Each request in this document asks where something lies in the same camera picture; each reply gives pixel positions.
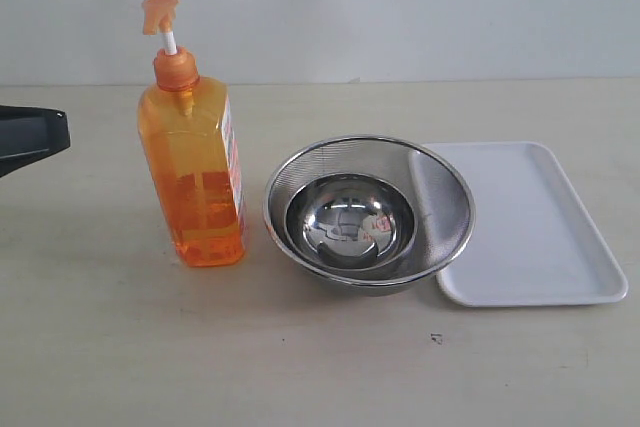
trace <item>dish soap bottle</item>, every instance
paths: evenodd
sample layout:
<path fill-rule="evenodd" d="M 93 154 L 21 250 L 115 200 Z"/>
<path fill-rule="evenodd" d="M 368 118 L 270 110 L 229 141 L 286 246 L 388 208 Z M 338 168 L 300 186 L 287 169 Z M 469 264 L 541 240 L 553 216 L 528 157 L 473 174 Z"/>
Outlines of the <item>dish soap bottle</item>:
<path fill-rule="evenodd" d="M 229 265 L 245 253 L 245 206 L 227 86 L 200 76 L 176 46 L 178 0 L 145 0 L 143 33 L 160 30 L 156 84 L 142 94 L 138 132 L 179 257 L 191 267 Z"/>

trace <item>beige tabletop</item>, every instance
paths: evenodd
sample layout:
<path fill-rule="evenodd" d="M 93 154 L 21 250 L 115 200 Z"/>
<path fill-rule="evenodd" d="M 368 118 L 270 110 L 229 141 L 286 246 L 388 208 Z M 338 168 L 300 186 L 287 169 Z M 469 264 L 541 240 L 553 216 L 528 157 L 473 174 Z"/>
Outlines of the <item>beige tabletop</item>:
<path fill-rule="evenodd" d="M 640 418 L 640 80 L 234 86 L 251 226 L 232 268 L 173 254 L 140 87 L 0 88 L 72 147 L 0 180 L 0 425 L 631 425 Z M 261 220 L 273 169 L 326 137 L 533 140 L 630 284 L 595 307 L 473 310 L 433 280 L 337 296 Z"/>

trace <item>black object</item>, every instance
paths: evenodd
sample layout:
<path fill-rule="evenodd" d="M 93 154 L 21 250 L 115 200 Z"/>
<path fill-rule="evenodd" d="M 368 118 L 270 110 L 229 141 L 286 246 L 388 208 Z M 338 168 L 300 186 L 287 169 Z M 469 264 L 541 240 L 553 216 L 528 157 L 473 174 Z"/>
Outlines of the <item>black object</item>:
<path fill-rule="evenodd" d="M 0 177 L 70 146 L 64 112 L 0 105 Z"/>

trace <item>white plastic tray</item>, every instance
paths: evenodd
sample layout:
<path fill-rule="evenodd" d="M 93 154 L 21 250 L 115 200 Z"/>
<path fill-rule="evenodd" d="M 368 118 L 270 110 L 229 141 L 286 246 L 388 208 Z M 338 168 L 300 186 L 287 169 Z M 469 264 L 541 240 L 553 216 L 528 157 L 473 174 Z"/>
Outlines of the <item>white plastic tray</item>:
<path fill-rule="evenodd" d="M 553 153 L 530 142 L 425 144 L 473 193 L 476 226 L 438 273 L 470 307 L 617 302 L 627 279 Z"/>

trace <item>white wall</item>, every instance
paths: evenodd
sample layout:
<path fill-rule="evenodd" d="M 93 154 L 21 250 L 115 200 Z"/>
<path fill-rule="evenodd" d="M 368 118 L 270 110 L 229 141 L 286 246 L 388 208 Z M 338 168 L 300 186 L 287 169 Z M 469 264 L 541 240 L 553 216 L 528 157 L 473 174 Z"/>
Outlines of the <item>white wall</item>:
<path fill-rule="evenodd" d="M 142 0 L 1 0 L 0 84 L 148 83 Z M 181 0 L 201 72 L 239 82 L 640 74 L 639 0 Z"/>

